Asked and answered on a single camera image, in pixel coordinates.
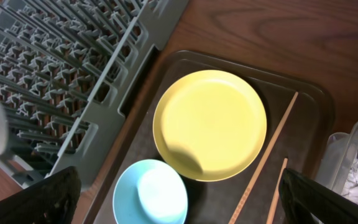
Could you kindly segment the light blue bowl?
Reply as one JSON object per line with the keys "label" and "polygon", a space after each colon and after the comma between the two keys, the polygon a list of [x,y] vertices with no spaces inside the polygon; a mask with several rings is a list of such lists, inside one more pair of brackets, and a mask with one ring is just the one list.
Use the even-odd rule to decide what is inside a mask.
{"label": "light blue bowl", "polygon": [[188,194],[172,167],[159,160],[145,159],[129,166],[119,177],[112,209],[118,224],[184,224]]}

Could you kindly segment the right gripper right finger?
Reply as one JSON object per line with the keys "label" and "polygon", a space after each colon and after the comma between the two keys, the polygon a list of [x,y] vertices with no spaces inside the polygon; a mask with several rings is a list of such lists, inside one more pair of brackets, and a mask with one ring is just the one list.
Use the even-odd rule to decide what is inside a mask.
{"label": "right gripper right finger", "polygon": [[293,169],[284,169],[279,195],[288,223],[358,224],[358,205]]}

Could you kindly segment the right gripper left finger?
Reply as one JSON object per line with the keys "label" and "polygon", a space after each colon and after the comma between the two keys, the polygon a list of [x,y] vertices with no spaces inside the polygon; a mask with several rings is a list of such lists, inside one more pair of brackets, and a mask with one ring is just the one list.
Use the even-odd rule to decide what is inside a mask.
{"label": "right gripper left finger", "polygon": [[71,223],[81,180],[70,166],[0,201],[0,223]]}

